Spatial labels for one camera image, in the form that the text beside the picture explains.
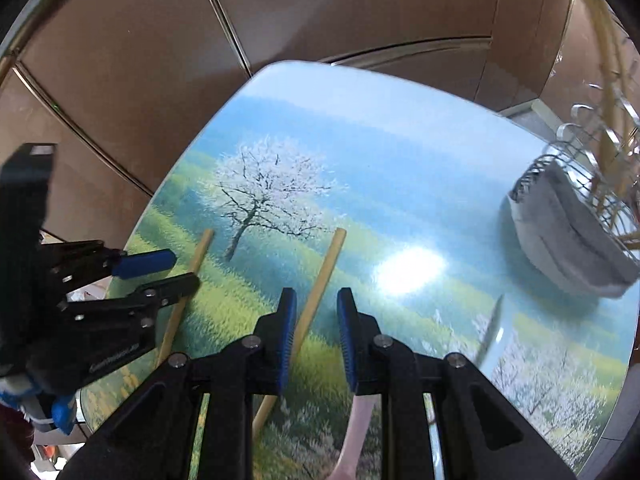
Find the gloved left hand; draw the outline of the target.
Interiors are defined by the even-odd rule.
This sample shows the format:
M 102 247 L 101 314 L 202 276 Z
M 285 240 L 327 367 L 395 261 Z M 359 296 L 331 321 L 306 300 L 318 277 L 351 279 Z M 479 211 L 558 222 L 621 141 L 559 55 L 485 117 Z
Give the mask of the gloved left hand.
M 75 427 L 76 394 L 45 392 L 26 374 L 1 378 L 1 403 L 41 432 L 60 430 L 68 436 Z

